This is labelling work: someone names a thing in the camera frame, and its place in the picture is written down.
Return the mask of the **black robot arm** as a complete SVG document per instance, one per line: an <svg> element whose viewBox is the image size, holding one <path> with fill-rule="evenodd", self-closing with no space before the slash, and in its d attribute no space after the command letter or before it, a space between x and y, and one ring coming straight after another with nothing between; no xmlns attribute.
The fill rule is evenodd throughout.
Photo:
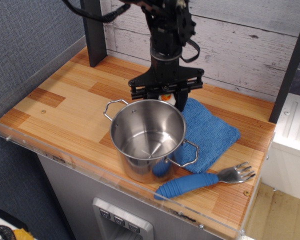
<svg viewBox="0 0 300 240"><path fill-rule="evenodd" d="M203 87L201 68L180 66L180 60L191 63L199 56L184 59L183 47L200 47L191 37L195 35L196 23L192 20L187 0L127 0L137 5L145 14L150 31L151 65L147 72L131 79L132 99L158 99L173 94L174 106L183 111L191 90Z"/></svg>

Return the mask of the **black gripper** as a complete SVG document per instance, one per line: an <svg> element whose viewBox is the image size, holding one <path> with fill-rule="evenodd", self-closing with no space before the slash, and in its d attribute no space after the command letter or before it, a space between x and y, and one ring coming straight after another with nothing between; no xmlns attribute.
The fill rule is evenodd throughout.
<svg viewBox="0 0 300 240"><path fill-rule="evenodd" d="M174 94L176 100L174 106L182 112L188 100L188 93L203 87L204 70L180 66L180 60L191 63L198 57L198 54L189 59L182 56L174 59L157 59L152 56L150 68L128 82L131 98L153 99L160 95Z"/></svg>

